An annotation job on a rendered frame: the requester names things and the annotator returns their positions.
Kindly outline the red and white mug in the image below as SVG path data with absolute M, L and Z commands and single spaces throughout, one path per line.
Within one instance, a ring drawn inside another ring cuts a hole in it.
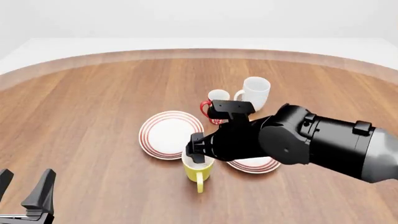
M 204 109 L 205 106 L 208 106 L 210 108 L 211 102 L 213 100 L 229 100 L 230 95 L 227 91 L 221 90 L 221 89 L 215 89 L 212 90 L 208 93 L 208 99 L 200 103 L 200 111 L 205 115 L 205 117 L 208 118 L 209 122 L 214 125 L 219 125 L 224 123 L 222 119 L 210 119 L 210 117 L 207 114 L 207 110 Z

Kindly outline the white plate with red rings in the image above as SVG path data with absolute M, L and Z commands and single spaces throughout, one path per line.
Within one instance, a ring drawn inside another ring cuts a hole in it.
M 193 133 L 204 132 L 202 123 L 184 111 L 164 111 L 150 117 L 138 134 L 142 150 L 160 160 L 179 160 Z
M 276 170 L 281 163 L 271 157 L 260 157 L 252 159 L 241 159 L 227 162 L 237 170 L 250 174 L 265 174 Z

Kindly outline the yellow and white mug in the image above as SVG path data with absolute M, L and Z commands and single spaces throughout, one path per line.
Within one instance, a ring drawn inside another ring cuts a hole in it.
M 204 189 L 204 181 L 209 178 L 215 159 L 204 156 L 205 162 L 196 164 L 191 157 L 187 156 L 186 152 L 182 153 L 181 159 L 187 177 L 197 183 L 197 192 L 201 194 Z

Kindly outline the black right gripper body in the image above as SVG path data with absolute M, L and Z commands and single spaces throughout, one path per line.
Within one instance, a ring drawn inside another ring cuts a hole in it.
M 203 154 L 216 159 L 216 155 L 213 152 L 213 134 L 209 136 L 205 136 L 203 132 L 191 134 L 185 152 L 190 158 L 191 154 Z

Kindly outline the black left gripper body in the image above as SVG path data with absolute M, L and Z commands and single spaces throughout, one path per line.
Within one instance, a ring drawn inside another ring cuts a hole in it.
M 27 214 L 0 214 L 0 224 L 52 224 L 54 216 L 49 213 L 34 212 Z

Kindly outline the tall white mug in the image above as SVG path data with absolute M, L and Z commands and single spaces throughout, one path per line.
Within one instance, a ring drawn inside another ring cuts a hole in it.
M 251 102 L 255 111 L 261 110 L 269 96 L 271 84 L 268 80 L 261 77 L 249 77 L 243 82 L 243 89 L 237 91 L 234 100 Z

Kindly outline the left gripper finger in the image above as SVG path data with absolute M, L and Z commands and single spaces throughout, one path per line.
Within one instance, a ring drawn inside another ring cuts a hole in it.
M 9 184 L 11 183 L 14 177 L 14 173 L 9 169 L 1 169 L 0 170 L 0 201 L 3 198 Z
M 38 184 L 21 205 L 26 208 L 27 214 L 54 214 L 53 189 L 56 173 L 52 169 L 46 169 Z

